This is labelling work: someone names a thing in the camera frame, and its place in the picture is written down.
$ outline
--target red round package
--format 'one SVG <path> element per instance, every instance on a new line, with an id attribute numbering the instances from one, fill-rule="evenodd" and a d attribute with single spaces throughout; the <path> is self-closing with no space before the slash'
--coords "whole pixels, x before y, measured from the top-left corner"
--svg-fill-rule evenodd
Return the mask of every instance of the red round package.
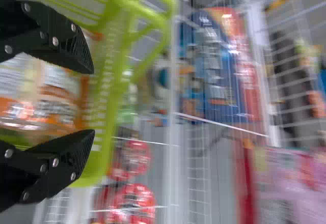
<path id="1" fill-rule="evenodd" d="M 98 196 L 95 209 L 99 212 L 100 224 L 153 224 L 155 220 L 155 198 L 142 184 L 127 184 L 116 189 L 105 187 Z"/>
<path id="2" fill-rule="evenodd" d="M 116 147 L 107 176 L 116 181 L 126 181 L 144 173 L 149 166 L 150 158 L 147 143 L 129 140 L 123 147 Z"/>

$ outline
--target bolt head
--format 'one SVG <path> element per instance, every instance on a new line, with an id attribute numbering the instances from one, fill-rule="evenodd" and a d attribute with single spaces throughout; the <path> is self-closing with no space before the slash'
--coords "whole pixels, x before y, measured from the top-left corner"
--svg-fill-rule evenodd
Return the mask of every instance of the bolt head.
<path id="1" fill-rule="evenodd" d="M 5 52 L 8 53 L 8 54 L 11 54 L 12 53 L 12 47 L 9 46 L 9 45 L 5 45 Z"/>
<path id="2" fill-rule="evenodd" d="M 5 158 L 11 158 L 11 156 L 13 155 L 14 151 L 12 149 L 7 149 L 5 152 Z"/>
<path id="3" fill-rule="evenodd" d="M 76 173 L 73 172 L 73 173 L 71 173 L 70 180 L 73 181 L 75 179 L 76 179 Z"/>
<path id="4" fill-rule="evenodd" d="M 52 37 L 52 43 L 54 46 L 58 46 L 59 45 L 59 41 L 56 37 Z"/>
<path id="5" fill-rule="evenodd" d="M 26 201 L 28 200 L 30 197 L 30 194 L 28 192 L 24 192 L 23 196 L 22 196 L 22 200 Z"/>
<path id="6" fill-rule="evenodd" d="M 58 158 L 55 158 L 52 162 L 52 167 L 57 167 L 59 164 L 59 159 Z"/>
<path id="7" fill-rule="evenodd" d="M 44 34 L 43 32 L 40 32 L 40 37 L 41 37 L 42 39 L 44 39 L 44 38 L 45 38 L 45 34 Z"/>
<path id="8" fill-rule="evenodd" d="M 41 165 L 40 172 L 46 172 L 46 164 Z"/>
<path id="9" fill-rule="evenodd" d="M 26 12 L 29 12 L 31 10 L 31 6 L 27 3 L 24 4 L 24 9 Z"/>
<path id="10" fill-rule="evenodd" d="M 73 32 L 76 32 L 76 26 L 75 26 L 74 24 L 71 24 L 71 30 L 72 30 Z"/>

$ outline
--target lime green basket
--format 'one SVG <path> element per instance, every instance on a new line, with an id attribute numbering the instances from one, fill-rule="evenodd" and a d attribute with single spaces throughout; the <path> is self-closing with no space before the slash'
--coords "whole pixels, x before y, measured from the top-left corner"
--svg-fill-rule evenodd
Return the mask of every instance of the lime green basket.
<path id="1" fill-rule="evenodd" d="M 98 184 L 111 161 L 119 101 L 129 82 L 135 83 L 169 41 L 174 0 L 159 0 L 166 5 L 165 12 L 156 12 L 141 0 L 37 0 L 55 8 L 81 27 L 100 33 L 102 39 L 92 49 L 95 75 L 92 77 L 91 109 L 88 127 L 96 130 L 94 144 L 81 177 L 70 187 Z M 138 19 L 147 25 L 136 30 Z M 159 30 L 159 43 L 146 58 L 134 67 L 131 78 L 124 77 L 128 70 L 127 55 L 133 44 L 153 30 Z"/>

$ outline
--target shelf display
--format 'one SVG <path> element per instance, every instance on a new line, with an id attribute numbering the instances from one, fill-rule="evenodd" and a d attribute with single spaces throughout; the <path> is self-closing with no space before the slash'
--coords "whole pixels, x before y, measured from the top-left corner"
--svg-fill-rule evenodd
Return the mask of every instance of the shelf display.
<path id="1" fill-rule="evenodd" d="M 113 162 L 107 175 L 115 181 L 127 181 L 146 172 L 150 159 L 150 149 L 147 143 L 136 139 L 117 142 Z"/>
<path id="2" fill-rule="evenodd" d="M 154 206 L 154 194 L 145 185 L 105 186 L 96 199 L 95 209 L 108 211 L 100 212 L 94 223 L 153 224 Z"/>
<path id="3" fill-rule="evenodd" d="M 222 123 L 260 119 L 258 77 L 242 23 L 230 8 L 209 8 L 179 25 L 180 57 L 194 66 L 182 111 Z"/>

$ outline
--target basket handle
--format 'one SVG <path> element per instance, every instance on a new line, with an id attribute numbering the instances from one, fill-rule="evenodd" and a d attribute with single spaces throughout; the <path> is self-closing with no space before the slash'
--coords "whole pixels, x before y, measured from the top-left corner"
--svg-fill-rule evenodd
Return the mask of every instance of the basket handle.
<path id="1" fill-rule="evenodd" d="M 153 62 L 156 56 L 166 47 L 166 45 L 169 42 L 170 24 L 168 23 L 168 20 L 172 18 L 173 13 L 175 12 L 176 2 L 175 0 L 160 0 L 160 1 L 167 6 L 167 11 L 164 13 L 157 13 L 156 11 L 152 10 L 149 7 L 145 7 L 140 3 L 139 0 L 129 3 L 132 5 L 131 9 L 135 11 L 136 15 L 140 15 L 150 20 L 150 23 L 142 30 L 136 33 L 130 33 L 129 40 L 131 42 L 137 41 L 142 36 L 146 35 L 152 29 L 155 28 L 160 29 L 162 33 L 160 43 L 135 68 L 133 76 L 131 78 L 132 83 L 135 83 L 144 74 L 146 68 Z"/>

